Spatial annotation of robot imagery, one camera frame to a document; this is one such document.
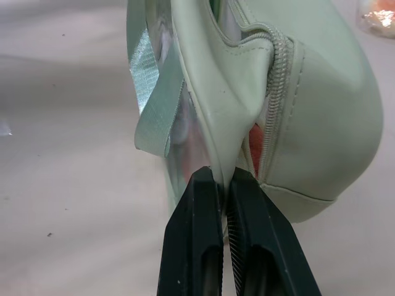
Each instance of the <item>clear plastic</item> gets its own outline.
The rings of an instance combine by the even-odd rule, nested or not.
[[[146,0],[146,20],[160,72],[168,50],[175,42],[170,0]],[[184,85],[180,97],[165,163],[169,179],[167,185],[171,192],[169,195],[175,199],[176,204],[184,193],[191,175],[201,167],[210,165],[201,126],[187,85]]]
[[[395,0],[359,0],[357,24],[367,33],[395,39]]]

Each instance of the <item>zipper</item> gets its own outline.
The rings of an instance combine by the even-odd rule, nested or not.
[[[293,55],[293,42],[280,30],[270,24],[253,23],[250,25],[238,0],[229,1],[233,1],[240,19],[244,22],[242,30],[248,29],[249,31],[263,31],[264,33],[256,33],[250,37],[258,34],[264,34],[264,38],[271,41],[274,47],[274,59],[267,79],[266,99],[268,100],[268,104],[265,113],[264,143],[257,176],[259,184],[262,184],[266,181],[268,171],[272,164],[275,147],[277,145],[278,133],[281,124],[281,112],[288,92],[288,73],[291,68],[290,61]]]

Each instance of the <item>bag strap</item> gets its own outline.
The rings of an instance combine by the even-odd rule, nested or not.
[[[141,112],[135,132],[137,149],[160,157],[167,156],[170,132],[184,85],[183,72],[173,44],[155,88]]]
[[[135,146],[160,157],[170,148],[170,131],[184,85],[175,45],[158,68],[145,20],[145,0],[129,1],[128,56],[135,83],[140,119]]]

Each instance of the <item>mint green bag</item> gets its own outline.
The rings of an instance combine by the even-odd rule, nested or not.
[[[210,165],[225,190],[254,174],[292,222],[327,206],[369,166],[383,126],[358,42],[329,0],[131,0],[128,55],[138,149],[167,164],[174,207]],[[259,172],[249,131],[263,132]]]

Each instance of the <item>white surface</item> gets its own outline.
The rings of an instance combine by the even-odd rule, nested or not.
[[[335,2],[353,25],[354,1]],[[124,0],[0,1],[1,296],[156,295],[165,184],[133,146],[125,12]],[[366,174],[295,225],[324,296],[395,291],[395,43],[357,35],[386,129]]]

